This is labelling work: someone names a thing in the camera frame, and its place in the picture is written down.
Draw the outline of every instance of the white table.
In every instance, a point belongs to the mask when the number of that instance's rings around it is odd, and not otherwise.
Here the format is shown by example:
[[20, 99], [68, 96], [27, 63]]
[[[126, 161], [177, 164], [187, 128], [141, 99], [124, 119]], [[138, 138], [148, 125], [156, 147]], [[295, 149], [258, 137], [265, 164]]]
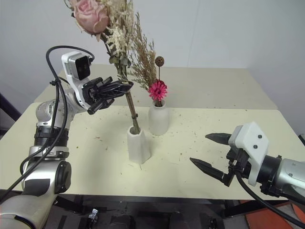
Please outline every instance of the white table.
[[[35, 133], [33, 103], [0, 140], [0, 188], [17, 179]], [[71, 124], [68, 161], [72, 165], [67, 194], [251, 199], [236, 179], [230, 187], [202, 173], [189, 157], [227, 171], [228, 146], [205, 139], [212, 132], [232, 133], [237, 125], [256, 121], [270, 140], [269, 155], [305, 160], [305, 147], [277, 110], [171, 108], [171, 125], [163, 136], [148, 131], [148, 107], [136, 107], [152, 157], [139, 166], [128, 160], [126, 131], [131, 125], [126, 106], [111, 106], [95, 115], [77, 114]], [[259, 186], [252, 188], [264, 199]]]
[[[90, 69], [90, 79], [108, 76], [117, 79], [113, 65], [93, 64]], [[63, 71], [60, 76], [66, 78]], [[277, 109], [246, 69], [162, 67], [161, 79], [168, 85], [168, 107]], [[134, 84], [131, 93], [136, 106], [152, 104], [148, 93], [138, 83]], [[54, 97], [55, 88], [49, 85], [35, 102]], [[127, 105], [126, 98], [116, 98], [114, 105]]]

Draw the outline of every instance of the small white vase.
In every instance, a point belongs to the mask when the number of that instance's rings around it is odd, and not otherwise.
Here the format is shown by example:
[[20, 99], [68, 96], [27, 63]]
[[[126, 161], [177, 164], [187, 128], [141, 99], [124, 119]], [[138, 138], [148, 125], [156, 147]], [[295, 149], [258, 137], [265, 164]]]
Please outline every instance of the small white vase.
[[143, 130], [138, 135], [134, 134], [134, 127], [127, 131], [128, 156], [132, 162], [143, 164], [151, 157], [145, 133]]
[[155, 101], [153, 101], [148, 111], [149, 130], [152, 134], [158, 136], [166, 133], [170, 122], [169, 110], [165, 100], [162, 100], [161, 104], [161, 107], [157, 107], [155, 106]]

